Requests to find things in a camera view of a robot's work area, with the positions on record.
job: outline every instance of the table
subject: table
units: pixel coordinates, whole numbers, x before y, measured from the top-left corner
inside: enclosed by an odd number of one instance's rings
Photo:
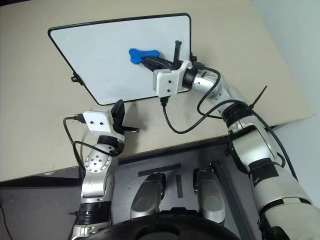
[[[0,10],[0,181],[77,165],[62,119],[96,103],[84,87],[70,81],[72,71],[47,35],[50,27],[182,12],[191,16],[191,49],[200,62],[219,70],[249,103],[268,85],[255,108],[267,123],[279,125],[311,116],[249,0],[16,3]],[[199,99],[192,92],[170,98],[167,112],[177,129],[198,120]],[[227,134],[225,124],[215,119],[206,119],[187,134],[175,134],[164,120],[158,98],[127,102],[125,109],[124,124],[140,128],[140,133],[126,135],[124,157]],[[94,143],[84,124],[72,123],[70,129],[75,139]]]

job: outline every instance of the blue bone-shaped object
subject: blue bone-shaped object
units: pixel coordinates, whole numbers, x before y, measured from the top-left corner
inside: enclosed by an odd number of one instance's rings
[[[135,48],[131,48],[129,50],[129,54],[130,54],[130,61],[133,64],[140,64],[142,63],[143,59],[145,57],[159,57],[160,52],[158,50],[151,50],[151,51],[140,51],[138,49]]]

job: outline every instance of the wall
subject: wall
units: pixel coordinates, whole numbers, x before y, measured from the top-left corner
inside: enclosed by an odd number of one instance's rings
[[[313,203],[320,207],[320,1],[252,2],[314,111],[313,117],[287,124],[276,133],[288,151],[299,182]]]

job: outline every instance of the white board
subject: white board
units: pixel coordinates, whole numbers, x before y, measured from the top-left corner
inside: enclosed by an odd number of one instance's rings
[[[181,13],[54,27],[48,34],[96,102],[107,105],[155,96],[152,72],[131,63],[129,49],[158,50],[173,61],[179,40],[180,60],[189,60],[190,31],[190,16]]]

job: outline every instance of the cable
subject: cable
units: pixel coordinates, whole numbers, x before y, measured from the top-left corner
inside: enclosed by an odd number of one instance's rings
[[[10,233],[10,231],[9,231],[9,229],[8,229],[8,226],[7,226],[5,211],[4,211],[4,209],[3,209],[3,207],[2,207],[1,205],[0,205],[0,208],[1,208],[1,211],[2,211],[2,215],[3,215],[3,223],[4,223],[5,230],[6,230],[6,232],[8,233],[9,238],[10,238],[11,240],[13,240],[13,238],[12,238],[12,236],[11,236],[11,233]]]
[[[76,162],[78,163],[78,165],[79,165],[79,167],[81,169],[82,178],[83,178],[83,175],[86,174],[86,169],[85,169],[85,166],[83,165],[83,163],[81,161],[81,157],[80,157],[80,155],[79,155],[79,153],[77,151],[77,148],[73,147],[74,141],[73,141],[73,139],[71,137],[71,134],[69,132],[69,129],[68,129],[68,126],[67,126],[67,120],[75,120],[75,117],[73,117],[73,116],[65,117],[62,122],[63,122],[64,130],[65,130],[65,132],[66,132],[66,134],[67,134],[67,136],[68,136],[68,138],[70,140],[70,143],[72,145],[75,160],[76,160]]]
[[[193,130],[196,126],[198,126],[203,120],[205,120],[205,118],[208,117],[210,113],[212,113],[214,110],[216,110],[216,109],[219,108],[220,106],[222,106],[222,105],[224,105],[224,104],[227,104],[227,103],[242,103],[242,104],[245,104],[246,106],[248,106],[245,102],[240,101],[240,100],[235,100],[235,99],[230,99],[230,100],[222,101],[222,102],[218,103],[217,105],[215,105],[214,107],[212,107],[209,111],[207,111],[195,124],[193,124],[191,127],[189,127],[189,128],[186,129],[186,130],[183,130],[183,131],[176,130],[176,129],[172,126],[172,124],[171,124],[170,121],[169,121],[169,118],[168,118],[168,115],[167,115],[167,110],[166,110],[166,106],[165,106],[165,105],[162,105],[162,109],[163,109],[164,118],[165,118],[168,126],[170,127],[170,129],[171,129],[172,131],[174,131],[176,134],[186,134],[186,133],[190,132],[191,130]]]
[[[63,121],[62,121],[64,130],[65,130],[65,132],[66,132],[66,134],[67,134],[67,136],[68,136],[68,138],[69,138],[69,140],[70,140],[70,142],[72,144],[74,141],[72,140],[71,134],[70,134],[69,129],[67,127],[67,120],[75,120],[75,118],[73,116],[68,116],[68,117],[65,117],[63,119]]]
[[[95,146],[92,146],[92,145],[90,145],[90,144],[88,144],[88,143],[85,143],[85,142],[83,142],[83,141],[74,141],[74,142],[72,143],[73,150],[77,150],[76,144],[86,146],[86,147],[88,147],[88,148],[91,148],[91,149],[93,149],[93,150],[96,150],[96,151],[98,151],[98,152],[100,152],[100,153],[102,153],[102,154],[105,154],[105,155],[108,155],[108,156],[111,156],[111,157],[116,157],[116,156],[118,156],[118,155],[120,154],[120,152],[113,152],[113,151],[106,152],[106,151],[103,151],[103,150],[101,150],[101,149],[99,149],[99,148],[97,148],[97,147],[95,147]]]
[[[215,105],[213,108],[211,108],[207,113],[205,113],[195,124],[193,124],[191,127],[189,127],[186,130],[183,131],[179,131],[176,130],[170,123],[168,115],[167,115],[167,111],[166,111],[166,105],[163,104],[162,105],[162,109],[163,109],[163,114],[164,114],[164,118],[168,124],[168,126],[170,127],[170,129],[172,131],[174,131],[176,134],[185,134],[190,132],[191,130],[193,130],[196,126],[198,126],[210,113],[212,113],[214,110],[216,110],[218,107],[227,104],[227,103],[239,103],[244,105],[245,107],[247,107],[253,115],[255,115],[257,117],[257,119],[264,125],[264,127],[270,132],[270,134],[272,135],[272,137],[274,138],[274,140],[277,142],[277,144],[279,145],[281,151],[283,152],[284,158],[286,160],[286,162],[288,163],[288,166],[290,168],[291,174],[292,176],[298,181],[298,177],[296,175],[296,172],[294,170],[294,167],[292,166],[292,163],[290,161],[290,158],[287,154],[287,151],[285,149],[285,147],[283,146],[283,144],[281,143],[280,139],[277,137],[277,135],[275,134],[275,132],[271,129],[271,127],[252,109],[250,108],[244,101],[240,101],[240,100],[236,100],[236,99],[230,99],[230,100],[225,100],[222,101],[220,103],[218,103],[217,105]]]
[[[286,151],[285,147],[282,145],[280,139],[277,137],[277,135],[271,129],[271,127],[269,127],[269,125],[253,109],[250,109],[250,111],[252,112],[253,115],[255,115],[258,118],[258,120],[264,125],[264,127],[270,132],[270,134],[272,135],[274,140],[277,142],[281,151],[283,152],[283,155],[284,155],[286,162],[288,163],[288,166],[289,166],[289,169],[291,171],[292,176],[298,181],[298,177],[297,177],[296,172],[294,170],[294,166],[292,166],[292,163],[291,163],[290,158],[287,154],[287,151]]]
[[[286,165],[286,160],[284,158],[284,156],[282,156],[279,152],[276,153],[282,160],[282,164],[281,164],[281,167],[284,168],[285,165]]]
[[[196,110],[197,112],[204,116],[205,113],[203,113],[201,110],[200,110],[200,106],[201,104],[204,102],[204,100],[208,97],[208,95],[218,86],[219,82],[220,82],[220,79],[221,79],[221,74],[220,72],[218,72],[217,70],[213,69],[213,68],[210,68],[210,67],[205,67],[204,70],[208,70],[208,71],[211,71],[215,74],[217,74],[217,78],[216,78],[216,81],[215,83],[213,84],[213,86],[205,93],[205,95],[202,96],[202,98],[200,99],[200,101],[198,102],[198,105],[196,106]],[[213,118],[213,119],[222,119],[222,117],[220,116],[214,116],[214,115],[208,115],[207,116],[208,118]]]

